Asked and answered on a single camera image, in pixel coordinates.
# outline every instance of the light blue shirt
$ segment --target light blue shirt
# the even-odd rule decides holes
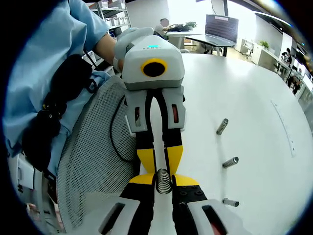
[[[108,30],[109,26],[81,0],[64,0],[40,24],[19,55],[7,88],[2,122],[11,156],[21,151],[22,133],[42,109],[58,67],[70,55],[82,55],[83,49],[92,50]],[[91,78],[100,86],[109,75],[93,71]],[[91,96],[83,89],[76,99],[67,103],[60,120],[60,133],[52,141],[48,170],[55,176],[66,138]]]

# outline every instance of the bolt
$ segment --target bolt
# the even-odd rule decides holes
[[[238,157],[234,157],[234,158],[229,159],[228,161],[224,162],[224,163],[222,164],[222,166],[223,166],[223,168],[228,168],[228,167],[230,167],[230,166],[232,166],[232,165],[237,164],[238,161],[239,161],[239,158],[238,158]]]
[[[239,206],[239,202],[238,201],[229,200],[228,198],[224,198],[222,200],[222,203],[225,204],[225,205],[230,205],[232,207]]]
[[[198,196],[200,196],[200,195],[203,194],[203,192],[202,192],[202,191],[197,191],[197,192],[195,192],[195,194],[198,195]]]

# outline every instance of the laptop screen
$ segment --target laptop screen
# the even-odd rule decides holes
[[[226,16],[206,15],[205,34],[212,34],[236,43],[238,19]]]

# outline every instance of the laptop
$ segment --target laptop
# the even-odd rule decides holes
[[[234,47],[237,43],[238,19],[206,15],[205,40],[216,47]]]

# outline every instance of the metal spring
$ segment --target metal spring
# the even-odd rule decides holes
[[[228,119],[225,118],[220,124],[219,128],[217,129],[216,134],[221,135],[223,130],[227,127],[227,125],[228,125]]]
[[[239,158],[238,158],[238,157],[233,157],[232,159],[229,159],[228,161],[224,162],[224,163],[222,164],[222,166],[223,166],[223,168],[228,168],[228,167],[230,167],[230,166],[232,166],[232,165],[237,164],[238,161],[239,161]]]
[[[172,191],[172,181],[166,169],[157,171],[156,190],[160,194],[168,194]]]

